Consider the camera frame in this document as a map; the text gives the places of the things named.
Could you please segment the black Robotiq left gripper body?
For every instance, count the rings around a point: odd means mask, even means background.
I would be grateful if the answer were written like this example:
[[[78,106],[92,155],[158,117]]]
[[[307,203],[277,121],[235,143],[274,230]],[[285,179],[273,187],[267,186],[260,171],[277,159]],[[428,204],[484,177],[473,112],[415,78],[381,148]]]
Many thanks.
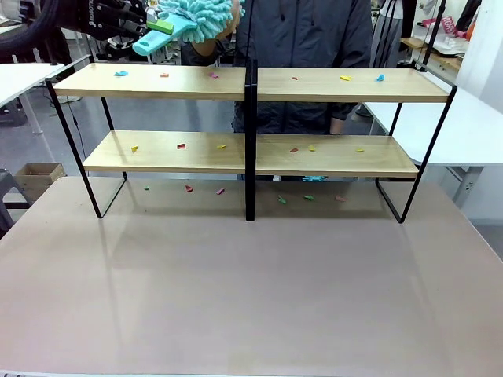
[[[143,1],[59,1],[58,26],[99,41],[120,36],[140,38],[146,33]]]

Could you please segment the person's right hand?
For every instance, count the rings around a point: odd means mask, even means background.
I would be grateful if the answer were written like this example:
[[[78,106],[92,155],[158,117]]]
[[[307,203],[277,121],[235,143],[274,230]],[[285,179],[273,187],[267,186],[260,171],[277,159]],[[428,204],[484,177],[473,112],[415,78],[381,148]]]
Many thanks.
[[[210,55],[212,55],[215,50],[216,43],[223,41],[235,32],[238,24],[240,23],[241,9],[242,5],[240,0],[233,0],[232,8],[230,10],[232,19],[227,21],[226,28],[222,32],[217,34],[214,38],[206,38],[203,42],[200,43],[192,42],[193,48],[202,57],[209,57]]]

